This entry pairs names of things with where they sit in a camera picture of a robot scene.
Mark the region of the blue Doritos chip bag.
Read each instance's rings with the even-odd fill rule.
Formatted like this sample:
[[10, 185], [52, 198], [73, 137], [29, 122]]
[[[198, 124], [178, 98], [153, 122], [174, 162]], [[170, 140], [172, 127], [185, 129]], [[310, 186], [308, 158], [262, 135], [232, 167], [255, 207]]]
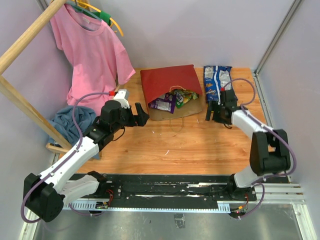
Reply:
[[203, 67], [203, 82], [206, 102], [220, 103], [220, 90], [231, 81], [231, 66], [206, 65]]

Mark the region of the red paper bag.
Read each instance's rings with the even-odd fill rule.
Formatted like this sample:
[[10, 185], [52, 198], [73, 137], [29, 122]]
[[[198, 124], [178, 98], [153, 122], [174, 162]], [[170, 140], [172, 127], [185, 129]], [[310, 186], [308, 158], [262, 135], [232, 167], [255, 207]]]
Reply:
[[[192, 64], [143, 69], [140, 71], [141, 87], [147, 113], [156, 122], [167, 121], [171, 130], [180, 132], [185, 126], [186, 117], [203, 111], [204, 94], [196, 70]], [[197, 98], [190, 99], [181, 107], [176, 106], [177, 92], [191, 92]], [[172, 95], [168, 106], [171, 111], [152, 108], [157, 99]]]

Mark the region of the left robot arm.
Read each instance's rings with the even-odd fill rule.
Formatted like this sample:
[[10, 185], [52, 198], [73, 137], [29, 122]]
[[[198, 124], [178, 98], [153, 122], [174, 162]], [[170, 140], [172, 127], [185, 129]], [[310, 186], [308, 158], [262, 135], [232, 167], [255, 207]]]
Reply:
[[23, 200], [20, 209], [22, 219], [25, 208], [46, 223], [54, 220], [63, 207], [87, 196], [103, 197], [109, 192], [107, 179], [96, 171], [88, 172], [82, 178], [70, 182], [73, 174], [89, 159], [97, 155], [114, 140], [114, 135], [126, 127], [143, 127], [149, 115], [140, 103], [135, 103], [137, 114], [131, 106], [123, 106], [118, 100], [107, 101], [92, 125], [83, 133], [79, 141], [59, 161], [39, 175], [30, 173], [24, 180]]

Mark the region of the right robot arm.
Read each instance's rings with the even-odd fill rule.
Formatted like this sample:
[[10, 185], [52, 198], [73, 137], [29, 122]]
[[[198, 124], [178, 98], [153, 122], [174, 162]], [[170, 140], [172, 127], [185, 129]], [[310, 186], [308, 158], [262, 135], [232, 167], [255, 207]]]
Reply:
[[223, 89], [220, 102], [209, 101], [205, 119], [227, 127], [234, 125], [251, 139], [249, 165], [232, 174], [224, 190], [230, 199], [240, 199], [260, 179], [284, 173], [291, 168], [286, 131], [274, 130], [245, 107], [238, 106], [234, 90]]

